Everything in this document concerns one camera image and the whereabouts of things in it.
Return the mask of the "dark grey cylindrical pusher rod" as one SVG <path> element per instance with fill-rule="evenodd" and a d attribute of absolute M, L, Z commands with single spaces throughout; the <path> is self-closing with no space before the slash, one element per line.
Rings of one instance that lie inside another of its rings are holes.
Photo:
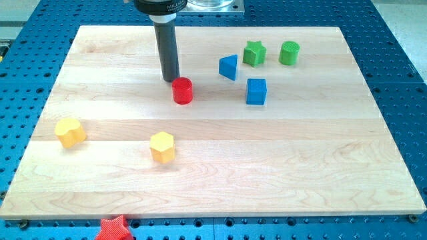
<path fill-rule="evenodd" d="M 176 14 L 150 15 L 153 21 L 163 80 L 172 83 L 180 76 L 175 34 Z"/>

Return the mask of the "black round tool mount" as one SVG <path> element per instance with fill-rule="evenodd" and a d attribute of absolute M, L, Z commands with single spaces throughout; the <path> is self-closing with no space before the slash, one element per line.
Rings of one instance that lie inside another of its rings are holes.
<path fill-rule="evenodd" d="M 133 0 L 135 8 L 148 15 L 171 15 L 181 11 L 187 0 Z"/>

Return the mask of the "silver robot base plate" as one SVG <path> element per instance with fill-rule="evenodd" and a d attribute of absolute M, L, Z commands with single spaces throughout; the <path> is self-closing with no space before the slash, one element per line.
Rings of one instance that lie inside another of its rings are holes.
<path fill-rule="evenodd" d="M 178 15 L 243 15 L 244 0 L 188 0 Z"/>

